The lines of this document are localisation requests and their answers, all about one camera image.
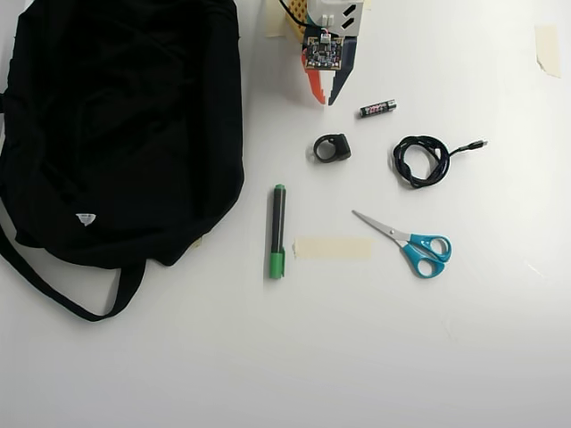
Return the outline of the navy gripper finger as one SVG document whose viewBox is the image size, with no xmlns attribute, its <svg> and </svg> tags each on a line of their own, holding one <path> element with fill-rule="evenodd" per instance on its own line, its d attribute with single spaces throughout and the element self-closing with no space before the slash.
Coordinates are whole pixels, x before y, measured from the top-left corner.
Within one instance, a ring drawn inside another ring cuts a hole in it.
<svg viewBox="0 0 571 428">
<path fill-rule="evenodd" d="M 357 49 L 357 38 L 356 37 L 346 37 L 343 42 L 342 50 L 342 64 L 341 69 L 335 72 L 333 77 L 332 90 L 328 99 L 328 105 L 334 104 L 336 98 L 340 94 L 343 85 L 352 73 L 355 55 Z"/>
</svg>

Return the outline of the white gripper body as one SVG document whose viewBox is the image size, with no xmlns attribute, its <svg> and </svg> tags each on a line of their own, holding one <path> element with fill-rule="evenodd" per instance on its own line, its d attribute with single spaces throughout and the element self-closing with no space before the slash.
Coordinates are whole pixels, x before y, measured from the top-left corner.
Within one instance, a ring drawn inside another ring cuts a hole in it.
<svg viewBox="0 0 571 428">
<path fill-rule="evenodd" d="M 313 0 L 307 2 L 310 21 L 340 36 L 358 36 L 363 0 Z"/>
</svg>

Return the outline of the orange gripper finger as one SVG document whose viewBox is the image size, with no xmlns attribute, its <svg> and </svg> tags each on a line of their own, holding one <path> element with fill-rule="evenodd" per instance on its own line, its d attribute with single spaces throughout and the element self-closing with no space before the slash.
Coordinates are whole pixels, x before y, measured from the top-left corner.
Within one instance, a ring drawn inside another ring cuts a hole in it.
<svg viewBox="0 0 571 428">
<path fill-rule="evenodd" d="M 321 85 L 320 71 L 314 69 L 306 69 L 305 73 L 310 83 L 311 93 L 320 104 L 325 105 L 327 98 Z"/>
</svg>

